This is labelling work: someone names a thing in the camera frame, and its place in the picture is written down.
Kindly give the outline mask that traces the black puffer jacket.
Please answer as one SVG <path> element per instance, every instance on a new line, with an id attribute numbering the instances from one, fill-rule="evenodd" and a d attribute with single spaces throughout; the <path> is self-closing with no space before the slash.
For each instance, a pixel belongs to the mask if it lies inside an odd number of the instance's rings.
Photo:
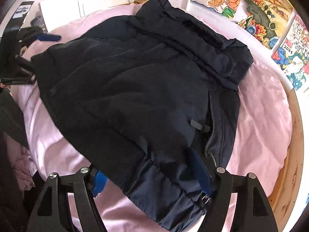
<path id="1" fill-rule="evenodd" d="M 32 56 L 40 97 L 66 140 L 153 221 L 184 231 L 206 213 L 188 159 L 228 164 L 238 86 L 253 62 L 168 0 L 148 0 Z"/>

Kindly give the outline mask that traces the bright window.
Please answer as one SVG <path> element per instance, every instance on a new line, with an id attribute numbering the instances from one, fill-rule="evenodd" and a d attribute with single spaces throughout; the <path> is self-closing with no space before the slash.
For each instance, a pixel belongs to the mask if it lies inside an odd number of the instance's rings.
<path id="1" fill-rule="evenodd" d="M 93 12 L 128 3 L 128 0 L 43 0 L 39 8 L 46 29 L 54 29 Z"/>

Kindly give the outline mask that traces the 2024 calendar painting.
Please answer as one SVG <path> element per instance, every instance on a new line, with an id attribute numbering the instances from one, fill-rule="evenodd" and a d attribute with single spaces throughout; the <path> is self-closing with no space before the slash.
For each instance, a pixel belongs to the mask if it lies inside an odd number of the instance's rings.
<path id="1" fill-rule="evenodd" d="M 308 81 L 308 29 L 299 15 L 294 16 L 285 39 L 272 59 L 296 90 Z"/>

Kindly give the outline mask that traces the green hill flower painting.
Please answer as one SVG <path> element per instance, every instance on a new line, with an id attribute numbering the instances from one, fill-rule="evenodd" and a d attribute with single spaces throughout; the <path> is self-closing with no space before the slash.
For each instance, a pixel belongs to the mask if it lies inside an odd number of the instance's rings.
<path id="1" fill-rule="evenodd" d="M 247 17 L 238 26 L 263 46 L 273 49 L 284 33 L 293 7 L 288 0 L 244 0 Z"/>

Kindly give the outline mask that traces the wooden bed frame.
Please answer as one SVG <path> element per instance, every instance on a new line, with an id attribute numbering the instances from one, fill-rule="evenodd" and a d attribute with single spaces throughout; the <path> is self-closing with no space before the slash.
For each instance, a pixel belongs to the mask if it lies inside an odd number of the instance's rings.
<path id="1" fill-rule="evenodd" d="M 299 102 L 294 89 L 286 92 L 286 95 L 292 116 L 291 141 L 284 166 L 279 172 L 271 195 L 268 197 L 278 231 L 283 231 L 295 206 L 304 160 L 303 123 Z"/>

